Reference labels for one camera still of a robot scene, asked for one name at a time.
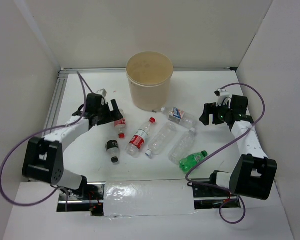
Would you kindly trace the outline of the small red label bottle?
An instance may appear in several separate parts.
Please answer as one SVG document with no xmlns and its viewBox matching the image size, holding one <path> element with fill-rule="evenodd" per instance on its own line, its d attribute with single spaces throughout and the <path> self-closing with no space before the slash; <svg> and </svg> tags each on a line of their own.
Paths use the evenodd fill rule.
<svg viewBox="0 0 300 240">
<path fill-rule="evenodd" d="M 126 118 L 125 118 L 124 111 L 122 109 L 120 109 L 119 111 L 122 115 L 122 118 L 114 122 L 114 128 L 118 137 L 120 139 L 124 139 L 126 134 L 126 127 L 127 127 Z"/>
</svg>

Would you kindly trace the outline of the black label bottle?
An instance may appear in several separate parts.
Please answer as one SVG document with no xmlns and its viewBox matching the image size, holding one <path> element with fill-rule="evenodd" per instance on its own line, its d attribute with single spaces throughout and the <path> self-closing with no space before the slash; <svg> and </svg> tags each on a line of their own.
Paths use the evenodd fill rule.
<svg viewBox="0 0 300 240">
<path fill-rule="evenodd" d="M 110 139 L 105 143 L 106 153 L 109 155 L 113 164 L 119 163 L 120 149 L 116 139 Z"/>
</svg>

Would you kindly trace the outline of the tall red label bottle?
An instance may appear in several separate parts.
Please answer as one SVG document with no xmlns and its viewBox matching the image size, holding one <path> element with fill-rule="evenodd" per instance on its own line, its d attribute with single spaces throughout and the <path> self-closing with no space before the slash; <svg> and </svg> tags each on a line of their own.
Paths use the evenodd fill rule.
<svg viewBox="0 0 300 240">
<path fill-rule="evenodd" d="M 125 149 L 128 155 L 134 158 L 138 156 L 144 144 L 147 142 L 151 133 L 153 132 L 155 123 L 156 119 L 154 117 L 150 117 L 148 121 L 139 127 Z"/>
</svg>

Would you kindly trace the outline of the blue white label bottle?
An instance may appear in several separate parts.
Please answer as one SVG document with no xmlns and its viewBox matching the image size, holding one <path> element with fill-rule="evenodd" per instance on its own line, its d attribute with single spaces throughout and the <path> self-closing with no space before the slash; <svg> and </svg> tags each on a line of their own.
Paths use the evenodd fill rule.
<svg viewBox="0 0 300 240">
<path fill-rule="evenodd" d="M 197 120 L 195 116 L 177 107 L 162 107 L 160 110 L 169 121 L 187 129 L 196 128 Z"/>
</svg>

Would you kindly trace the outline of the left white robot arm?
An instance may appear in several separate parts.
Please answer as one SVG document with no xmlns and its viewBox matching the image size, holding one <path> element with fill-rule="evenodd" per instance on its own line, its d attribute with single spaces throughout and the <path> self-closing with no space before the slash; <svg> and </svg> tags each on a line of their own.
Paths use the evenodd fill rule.
<svg viewBox="0 0 300 240">
<path fill-rule="evenodd" d="M 115 99 L 107 102 L 102 94 L 88 94 L 86 102 L 64 126 L 43 137 L 34 136 L 28 141 L 22 175 L 65 188 L 76 199 L 84 199 L 93 188 L 85 176 L 64 168 L 64 151 L 93 127 L 115 122 L 122 117 Z"/>
</svg>

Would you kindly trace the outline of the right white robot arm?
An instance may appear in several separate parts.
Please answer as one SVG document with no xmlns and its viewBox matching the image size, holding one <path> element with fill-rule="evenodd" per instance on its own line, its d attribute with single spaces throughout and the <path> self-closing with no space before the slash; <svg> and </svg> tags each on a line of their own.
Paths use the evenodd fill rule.
<svg viewBox="0 0 300 240">
<path fill-rule="evenodd" d="M 237 141 L 240 158 L 232 173 L 215 170 L 210 175 L 208 190 L 220 196 L 225 189 L 232 194 L 267 200 L 277 172 L 277 162 L 269 159 L 263 151 L 253 126 L 254 120 L 247 115 L 248 98 L 233 95 L 220 96 L 218 102 L 206 103 L 200 122 L 205 126 L 226 123 L 235 138 L 247 133 Z"/>
</svg>

